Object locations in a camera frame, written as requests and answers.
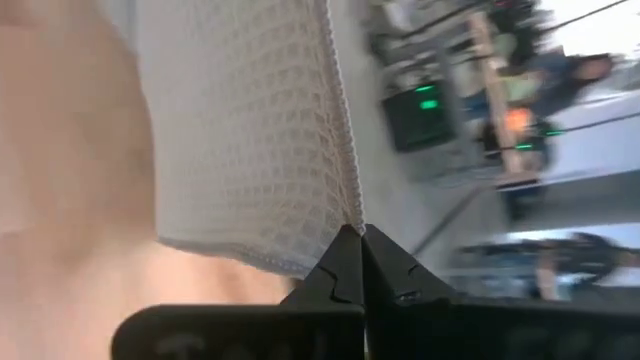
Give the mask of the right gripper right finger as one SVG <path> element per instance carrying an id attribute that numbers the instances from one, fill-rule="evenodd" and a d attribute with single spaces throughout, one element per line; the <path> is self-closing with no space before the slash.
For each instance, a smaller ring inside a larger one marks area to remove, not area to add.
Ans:
<path id="1" fill-rule="evenodd" d="M 456 297 L 455 290 L 420 264 L 388 235 L 367 224 L 363 275 L 369 300 L 408 306 Z"/>

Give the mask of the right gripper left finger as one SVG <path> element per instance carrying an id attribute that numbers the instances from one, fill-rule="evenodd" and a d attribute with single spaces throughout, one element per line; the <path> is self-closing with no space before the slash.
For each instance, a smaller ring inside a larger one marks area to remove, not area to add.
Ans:
<path id="1" fill-rule="evenodd" d="M 364 304 L 362 238 L 350 225 L 340 228 L 316 266 L 282 301 L 324 303 Z"/>

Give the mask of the grey waffle microfiber towel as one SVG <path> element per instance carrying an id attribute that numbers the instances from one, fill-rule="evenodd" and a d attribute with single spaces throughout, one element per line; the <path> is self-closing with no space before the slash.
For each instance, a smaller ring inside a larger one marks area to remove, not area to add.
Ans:
<path id="1" fill-rule="evenodd" d="M 329 0 L 100 0 L 151 117 L 161 243 L 303 277 L 364 227 Z"/>

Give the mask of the black box green lights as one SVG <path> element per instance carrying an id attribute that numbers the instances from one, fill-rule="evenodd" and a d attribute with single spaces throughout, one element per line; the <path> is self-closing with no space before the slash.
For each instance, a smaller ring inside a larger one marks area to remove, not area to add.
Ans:
<path id="1" fill-rule="evenodd" d="M 427 149 L 455 138 L 439 81 L 389 96 L 382 100 L 381 106 L 398 152 Z"/>

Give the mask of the small orange object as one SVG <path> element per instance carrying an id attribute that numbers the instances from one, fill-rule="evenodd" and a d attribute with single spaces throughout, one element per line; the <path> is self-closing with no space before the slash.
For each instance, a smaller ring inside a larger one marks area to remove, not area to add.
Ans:
<path id="1" fill-rule="evenodd" d="M 533 118 L 533 113 L 528 108 L 509 108 L 504 125 L 510 133 L 522 137 L 528 131 Z"/>

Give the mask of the light wooden table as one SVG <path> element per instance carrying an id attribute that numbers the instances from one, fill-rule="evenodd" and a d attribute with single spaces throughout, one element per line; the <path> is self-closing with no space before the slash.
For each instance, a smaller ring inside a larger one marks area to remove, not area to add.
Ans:
<path id="1" fill-rule="evenodd" d="M 469 16 L 468 22 L 476 55 L 480 58 L 479 65 L 490 105 L 490 118 L 504 164 L 504 173 L 498 177 L 497 184 L 520 186 L 525 182 L 537 181 L 538 173 L 526 168 L 524 155 L 515 149 L 517 137 L 507 126 L 507 98 L 493 60 L 494 48 L 487 17 L 483 12 L 477 11 Z"/>

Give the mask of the person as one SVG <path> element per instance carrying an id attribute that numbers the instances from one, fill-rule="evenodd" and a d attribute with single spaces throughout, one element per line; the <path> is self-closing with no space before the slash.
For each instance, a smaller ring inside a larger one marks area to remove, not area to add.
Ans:
<path id="1" fill-rule="evenodd" d="M 614 61 L 608 53 L 568 56 L 550 52 L 539 55 L 528 65 L 529 70 L 544 75 L 530 110 L 538 117 L 548 117 L 570 107 L 584 88 L 607 78 Z"/>

